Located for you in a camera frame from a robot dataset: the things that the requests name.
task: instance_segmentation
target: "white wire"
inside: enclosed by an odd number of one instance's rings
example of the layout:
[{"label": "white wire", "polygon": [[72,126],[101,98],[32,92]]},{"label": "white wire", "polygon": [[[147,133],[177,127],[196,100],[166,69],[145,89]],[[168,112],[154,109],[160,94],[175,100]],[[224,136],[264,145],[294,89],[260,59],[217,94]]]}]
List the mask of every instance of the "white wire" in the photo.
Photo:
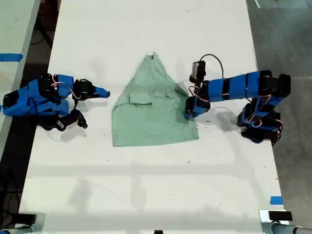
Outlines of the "white wire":
[{"label": "white wire", "polygon": [[58,84],[65,84],[65,85],[67,85],[67,86],[69,87],[70,91],[72,92],[72,94],[74,95],[74,97],[75,97],[76,99],[80,99],[80,98],[81,98],[81,96],[80,96],[80,97],[77,97],[77,96],[75,95],[74,91],[72,90],[72,87],[70,87],[69,84],[66,84],[66,83],[64,83],[64,82],[55,82],[55,83],[51,84],[51,86],[52,86],[52,87],[55,87],[55,86],[58,85]]},{"label": "white wire", "polygon": [[254,127],[254,128],[258,128],[258,127],[260,127],[260,126],[262,125],[262,121],[260,120],[260,123],[259,123],[259,125],[257,125],[257,126],[255,126],[254,124],[255,124],[255,123],[253,123],[253,127]]},{"label": "white wire", "polygon": [[209,100],[202,99],[201,97],[199,97],[197,94],[195,94],[195,93],[191,90],[191,88],[195,88],[195,89],[198,89],[198,90],[199,90],[199,88],[198,88],[197,86],[189,86],[189,91],[190,91],[190,93],[192,94],[192,96],[197,97],[199,100],[202,100],[202,101],[205,101],[205,102],[210,102]]},{"label": "white wire", "polygon": [[[56,76],[55,74],[52,76],[52,80],[53,80],[54,83],[51,84],[51,86],[53,86],[53,85],[55,85],[55,84],[66,84],[66,83],[64,83],[64,82],[56,82],[55,79],[54,79],[55,76]],[[70,87],[69,84],[66,84],[66,85],[70,88],[70,91],[72,92],[72,94],[74,95],[74,97],[75,97],[76,99],[80,99],[80,98],[81,98],[81,96],[80,96],[80,97],[76,97],[76,95],[74,94],[74,91],[72,90],[72,87]]]}]

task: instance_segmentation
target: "red wire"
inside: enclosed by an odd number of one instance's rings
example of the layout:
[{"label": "red wire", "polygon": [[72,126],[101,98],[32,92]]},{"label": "red wire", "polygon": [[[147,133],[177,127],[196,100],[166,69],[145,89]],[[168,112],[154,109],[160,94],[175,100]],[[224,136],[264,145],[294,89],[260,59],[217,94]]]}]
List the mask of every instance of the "red wire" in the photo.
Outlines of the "red wire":
[{"label": "red wire", "polygon": [[77,97],[77,96],[75,95],[74,91],[72,90],[72,88],[70,87],[69,84],[66,84],[66,83],[64,83],[64,82],[56,82],[56,81],[54,80],[54,76],[55,76],[55,75],[52,76],[52,80],[53,80],[54,83],[51,84],[51,86],[55,87],[55,85],[57,85],[57,84],[65,84],[65,85],[67,85],[67,86],[69,87],[70,91],[72,92],[72,94],[74,95],[74,97],[75,97],[76,99],[80,99],[80,98],[81,98],[81,96],[80,96],[80,97]]},{"label": "red wire", "polygon": [[199,97],[197,94],[193,93],[193,91],[191,90],[191,88],[195,88],[197,90],[199,90],[199,88],[197,86],[189,86],[189,91],[192,94],[192,96],[197,97],[199,100],[205,101],[205,102],[210,102],[209,100],[206,99],[202,99],[201,97]]}]

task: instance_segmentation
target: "black cable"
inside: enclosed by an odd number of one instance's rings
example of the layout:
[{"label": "black cable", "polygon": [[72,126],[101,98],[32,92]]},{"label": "black cable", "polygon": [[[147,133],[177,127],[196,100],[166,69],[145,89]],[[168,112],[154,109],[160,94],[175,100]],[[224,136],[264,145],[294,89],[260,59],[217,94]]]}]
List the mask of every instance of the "black cable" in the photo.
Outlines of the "black cable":
[{"label": "black cable", "polygon": [[[1,227],[1,225],[3,224],[4,220],[5,220],[9,215],[12,216],[12,213],[10,212],[10,203],[11,203],[11,200],[12,200],[12,198],[14,197],[14,195],[16,195],[17,203],[18,203],[18,211],[17,211],[17,213],[19,212],[19,208],[20,208],[20,196],[19,196],[19,192],[18,192],[18,184],[17,184],[17,182],[16,182],[16,180],[15,180],[15,176],[14,176],[14,174],[13,174],[13,171],[11,171],[11,172],[12,172],[12,174],[10,175],[10,179],[12,179],[13,182],[14,182],[14,185],[15,185],[15,192],[13,192],[13,193],[11,194],[10,198],[9,198],[8,201],[7,201],[7,204],[8,204],[7,209],[5,209],[3,205],[4,205],[4,202],[5,202],[5,195],[8,193],[8,186],[9,186],[9,184],[8,184],[7,179],[4,179],[3,177],[0,177],[1,180],[2,180],[2,183],[3,183],[4,187],[5,187],[5,188],[4,188],[4,192],[3,192],[3,199],[2,199],[2,201],[0,201],[0,217],[1,217],[1,220],[0,220],[0,227]],[[4,229],[6,229],[10,224],[11,224],[11,222],[9,222],[9,223],[6,225],[6,227],[4,227]]]},{"label": "black cable", "polygon": [[31,44],[31,45],[38,45],[38,44],[40,44],[41,42],[43,42],[43,38],[42,38],[40,41],[38,41],[38,42],[30,43],[30,44]]},{"label": "black cable", "polygon": [[212,56],[216,60],[218,60],[218,62],[220,63],[220,66],[221,66],[221,70],[222,70],[222,78],[224,79],[224,71],[223,71],[223,66],[222,66],[222,63],[221,63],[220,59],[217,56],[213,55],[213,54],[206,54],[206,55],[203,55],[203,57],[201,57],[199,61],[201,61],[206,56]]},{"label": "black cable", "polygon": [[33,104],[34,104],[35,112],[36,112],[36,117],[37,117],[37,119],[39,120],[40,124],[42,124],[42,126],[43,126],[44,128],[54,128],[54,126],[50,126],[50,125],[48,125],[48,124],[46,124],[46,123],[44,123],[44,122],[42,121],[42,119],[41,119],[40,116],[38,115],[38,110],[37,110],[36,101],[35,101],[32,97],[30,97],[28,100],[32,100],[32,102],[33,102]]},{"label": "black cable", "polygon": [[47,34],[47,31],[42,26],[39,18],[36,19],[36,26],[38,30],[40,31],[41,35],[43,36],[43,38],[45,39],[45,41],[47,42],[48,46],[52,49],[53,41],[51,40],[50,36]]}]

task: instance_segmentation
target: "blue plastic part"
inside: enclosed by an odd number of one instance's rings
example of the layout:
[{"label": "blue plastic part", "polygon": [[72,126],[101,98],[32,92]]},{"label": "blue plastic part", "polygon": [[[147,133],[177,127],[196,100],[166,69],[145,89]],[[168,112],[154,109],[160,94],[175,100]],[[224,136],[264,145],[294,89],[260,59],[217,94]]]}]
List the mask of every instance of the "blue plastic part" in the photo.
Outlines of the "blue plastic part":
[{"label": "blue plastic part", "polygon": [[199,107],[197,106],[197,100],[198,98],[195,97],[195,100],[194,100],[194,107],[193,107],[193,117],[197,117],[198,115],[202,114],[202,113],[205,113],[206,112],[206,108],[202,108],[202,107]]},{"label": "blue plastic part", "polygon": [[96,87],[96,91],[94,92],[94,94],[99,95],[99,98],[108,98],[111,95],[110,92],[99,87]]},{"label": "blue plastic part", "polygon": [[271,97],[267,104],[277,106],[283,99],[283,97]]},{"label": "blue plastic part", "polygon": [[233,77],[230,80],[229,96],[230,99],[245,98],[246,74]]},{"label": "blue plastic part", "polygon": [[47,99],[40,95],[38,88],[38,79],[32,80],[28,83],[29,98],[33,98],[36,103],[46,101]]},{"label": "blue plastic part", "polygon": [[271,196],[270,205],[283,205],[283,197],[281,196]]},{"label": "blue plastic part", "polygon": [[17,103],[13,106],[10,106],[6,109],[3,109],[3,113],[6,116],[24,116],[27,114],[29,110],[29,106],[27,105],[28,101],[28,87],[23,87],[19,89],[19,98]]},{"label": "blue plastic part", "polygon": [[222,97],[223,79],[213,79],[208,85],[209,101],[223,101]]},{"label": "blue plastic part", "polygon": [[186,113],[186,112],[184,112],[184,117],[185,117],[186,119],[190,119],[191,115],[188,114],[188,113]]},{"label": "blue plastic part", "polygon": [[262,99],[261,99],[261,98],[258,98],[258,99],[257,99],[257,104],[256,104],[256,106],[255,106],[254,113],[255,113],[257,116],[264,117],[264,116],[266,116],[269,112],[260,111],[261,105],[262,105]]},{"label": "blue plastic part", "polygon": [[[58,81],[68,84],[71,88],[74,86],[74,78],[66,75],[58,75]],[[58,85],[58,95],[63,98],[68,97],[71,94],[71,90],[66,84]]]},{"label": "blue plastic part", "polygon": [[69,105],[68,105],[68,102],[64,99],[60,101],[60,104],[48,101],[46,103],[37,104],[37,113],[36,113],[36,109],[34,106],[32,106],[28,110],[28,113],[31,115],[38,115],[38,116],[53,116],[56,114],[64,116],[64,115],[69,114]]},{"label": "blue plastic part", "polygon": [[20,62],[22,54],[0,54],[0,62]]},{"label": "blue plastic part", "polygon": [[247,84],[247,97],[254,98],[258,96],[260,72],[250,72]]},{"label": "blue plastic part", "polygon": [[262,126],[262,125],[260,127],[258,127],[258,128],[262,129],[262,130],[270,130],[270,131],[278,129],[277,127],[268,127],[268,126]]}]

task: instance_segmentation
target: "black wire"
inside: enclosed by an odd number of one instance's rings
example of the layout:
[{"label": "black wire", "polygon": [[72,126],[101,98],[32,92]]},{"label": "black wire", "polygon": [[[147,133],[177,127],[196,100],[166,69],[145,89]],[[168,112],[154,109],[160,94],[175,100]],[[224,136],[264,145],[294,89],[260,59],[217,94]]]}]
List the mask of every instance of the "black wire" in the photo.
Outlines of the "black wire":
[{"label": "black wire", "polygon": [[220,59],[217,56],[213,55],[213,54],[206,54],[206,55],[203,55],[203,57],[201,57],[199,61],[201,61],[206,56],[212,56],[216,60],[218,60],[218,62],[220,63],[220,66],[221,66],[221,70],[222,70],[222,78],[224,79],[224,71],[223,71],[223,66],[222,66],[222,63],[221,63]]},{"label": "black wire", "polygon": [[[19,212],[19,209],[20,209],[20,196],[19,196],[19,192],[18,192],[18,184],[17,184],[17,182],[16,182],[16,180],[15,180],[15,176],[14,176],[14,174],[12,173],[12,177],[10,177],[12,180],[13,180],[13,182],[14,182],[14,185],[15,185],[15,192],[14,193],[12,193],[12,195],[10,196],[10,198],[8,199],[8,201],[7,201],[7,204],[8,204],[8,206],[7,206],[7,209],[5,209],[4,208],[4,202],[5,202],[5,195],[7,194],[7,193],[9,193],[8,192],[8,183],[5,183],[5,189],[4,189],[4,196],[3,196],[3,200],[2,201],[0,201],[1,202],[1,204],[0,204],[0,216],[1,216],[1,220],[0,220],[0,227],[1,227],[1,225],[3,224],[3,222],[4,222],[4,220],[9,216],[9,215],[11,215],[12,216],[12,213],[10,212],[10,203],[11,203],[11,200],[12,200],[12,198],[14,197],[14,195],[16,195],[16,198],[17,198],[17,203],[18,203],[18,211],[17,211],[17,213]],[[4,229],[6,229],[9,225],[11,224],[11,222],[9,222],[5,227],[4,227]]]},{"label": "black wire", "polygon": [[41,42],[43,42],[43,38],[42,38],[40,41],[38,41],[38,42],[30,43],[30,44],[31,44],[31,45],[38,45],[38,44],[40,44]]},{"label": "black wire", "polygon": [[54,128],[54,126],[50,126],[50,125],[48,125],[48,124],[46,124],[46,123],[44,123],[44,122],[42,121],[42,119],[41,119],[40,116],[38,115],[38,110],[37,110],[36,101],[35,101],[32,97],[30,97],[28,100],[32,100],[32,102],[33,102],[33,104],[34,104],[35,112],[36,112],[36,117],[37,117],[37,119],[39,120],[40,124],[41,124],[43,127],[45,126],[45,128]]}]

